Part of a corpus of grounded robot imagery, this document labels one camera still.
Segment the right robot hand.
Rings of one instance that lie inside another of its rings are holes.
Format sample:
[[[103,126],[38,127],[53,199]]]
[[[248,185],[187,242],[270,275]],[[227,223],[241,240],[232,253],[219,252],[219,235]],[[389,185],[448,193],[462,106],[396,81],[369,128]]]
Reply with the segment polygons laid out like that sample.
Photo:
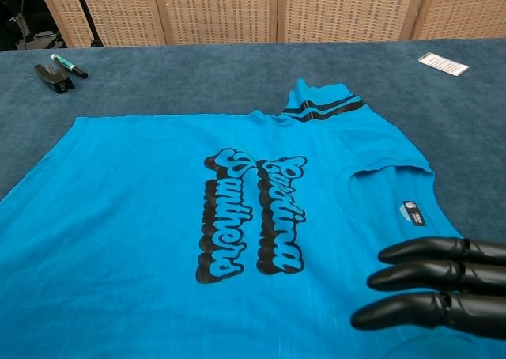
[[[446,327],[506,341],[506,244],[422,237],[384,248],[386,268],[368,276],[390,296],[357,309],[352,327]]]

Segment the blue Carolina Panthers T-shirt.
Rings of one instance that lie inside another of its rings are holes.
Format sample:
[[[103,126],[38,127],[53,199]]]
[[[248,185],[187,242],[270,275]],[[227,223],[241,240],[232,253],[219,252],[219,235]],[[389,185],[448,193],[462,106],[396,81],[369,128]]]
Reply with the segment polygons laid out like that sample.
[[[0,359],[506,359],[350,325],[380,249],[458,235],[434,182],[342,84],[279,115],[79,117],[0,201]]]

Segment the white smartphone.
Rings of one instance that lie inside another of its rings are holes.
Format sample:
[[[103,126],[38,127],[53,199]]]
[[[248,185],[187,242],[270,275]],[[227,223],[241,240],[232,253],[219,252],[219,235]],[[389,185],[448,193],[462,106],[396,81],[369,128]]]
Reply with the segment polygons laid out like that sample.
[[[417,60],[420,64],[450,74],[454,77],[459,77],[469,69],[467,65],[436,55],[432,52],[422,55]]]

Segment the blue fabric table cover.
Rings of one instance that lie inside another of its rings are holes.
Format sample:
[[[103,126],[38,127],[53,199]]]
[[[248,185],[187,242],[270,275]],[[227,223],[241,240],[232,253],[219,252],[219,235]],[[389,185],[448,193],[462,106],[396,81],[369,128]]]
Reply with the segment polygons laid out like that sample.
[[[420,64],[432,52],[459,77]],[[400,128],[436,172],[466,237],[506,244],[506,38],[63,49],[88,73],[59,95],[36,76],[48,49],[0,52],[0,199],[80,116],[277,114],[298,79],[343,83]]]

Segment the wicker folding screen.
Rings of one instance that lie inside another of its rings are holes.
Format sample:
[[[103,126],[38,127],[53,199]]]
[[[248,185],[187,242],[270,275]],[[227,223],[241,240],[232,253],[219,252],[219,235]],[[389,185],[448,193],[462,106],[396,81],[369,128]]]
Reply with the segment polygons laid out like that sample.
[[[92,33],[78,0],[44,0],[69,47]],[[506,37],[506,0],[86,0],[107,47]]]

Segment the green marker pen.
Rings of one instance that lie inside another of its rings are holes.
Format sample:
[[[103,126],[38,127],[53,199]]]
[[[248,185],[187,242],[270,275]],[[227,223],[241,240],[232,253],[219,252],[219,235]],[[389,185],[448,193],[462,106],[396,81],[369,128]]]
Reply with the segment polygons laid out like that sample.
[[[60,55],[57,55],[57,54],[52,54],[51,55],[51,58],[53,60],[58,60],[59,63],[61,65],[63,65],[69,72],[83,78],[83,79],[86,79],[89,75],[87,72],[85,72],[82,68],[80,68],[79,66],[77,66],[76,64],[73,64],[71,61],[63,58],[62,56]]]

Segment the black stapler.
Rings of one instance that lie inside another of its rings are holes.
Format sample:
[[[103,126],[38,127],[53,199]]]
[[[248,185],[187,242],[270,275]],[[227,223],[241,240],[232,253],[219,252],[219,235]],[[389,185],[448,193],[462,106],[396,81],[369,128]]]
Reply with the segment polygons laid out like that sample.
[[[48,65],[37,64],[34,66],[34,71],[47,87],[58,94],[75,90],[74,83],[67,75],[64,66],[58,60]]]

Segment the black tripod stand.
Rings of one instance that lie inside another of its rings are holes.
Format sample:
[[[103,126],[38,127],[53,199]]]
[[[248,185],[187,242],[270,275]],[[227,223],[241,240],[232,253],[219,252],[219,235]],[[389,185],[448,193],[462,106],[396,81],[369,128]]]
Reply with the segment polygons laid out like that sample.
[[[95,23],[93,21],[93,17],[89,11],[88,5],[86,0],[78,0],[80,3],[80,6],[82,8],[83,14],[85,15],[85,19],[87,21],[87,24],[89,26],[89,30],[92,33],[93,39],[91,42],[91,47],[103,47],[104,44],[102,42],[102,39],[100,38],[98,31],[96,30]]]

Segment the dark background equipment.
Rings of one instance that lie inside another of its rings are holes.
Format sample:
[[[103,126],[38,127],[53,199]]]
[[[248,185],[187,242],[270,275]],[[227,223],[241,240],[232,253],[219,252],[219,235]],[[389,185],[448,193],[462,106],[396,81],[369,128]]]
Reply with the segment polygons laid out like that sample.
[[[60,38],[44,0],[0,0],[0,51],[53,47]]]

